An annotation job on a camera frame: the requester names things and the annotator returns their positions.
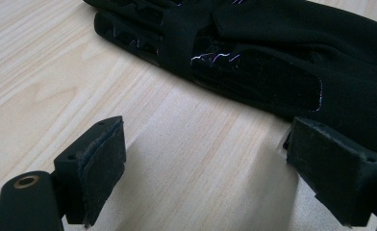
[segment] wooden table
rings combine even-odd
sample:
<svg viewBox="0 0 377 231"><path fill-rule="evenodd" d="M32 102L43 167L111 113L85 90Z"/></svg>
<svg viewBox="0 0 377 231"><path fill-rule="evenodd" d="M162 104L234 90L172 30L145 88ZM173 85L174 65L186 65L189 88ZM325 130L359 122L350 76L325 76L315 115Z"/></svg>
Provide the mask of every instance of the wooden table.
<svg viewBox="0 0 377 231"><path fill-rule="evenodd" d="M377 0L317 2L377 20ZM126 171L91 230L345 229L280 154L287 122L104 41L95 12L0 0L0 189L122 115Z"/></svg>

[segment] black glove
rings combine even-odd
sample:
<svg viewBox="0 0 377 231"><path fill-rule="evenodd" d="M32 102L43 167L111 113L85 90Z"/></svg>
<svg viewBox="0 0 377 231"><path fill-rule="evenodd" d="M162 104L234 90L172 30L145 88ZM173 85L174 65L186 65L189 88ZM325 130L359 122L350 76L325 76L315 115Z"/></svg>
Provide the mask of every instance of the black glove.
<svg viewBox="0 0 377 231"><path fill-rule="evenodd" d="M240 102L377 151L377 22L302 0L85 0L95 30Z"/></svg>

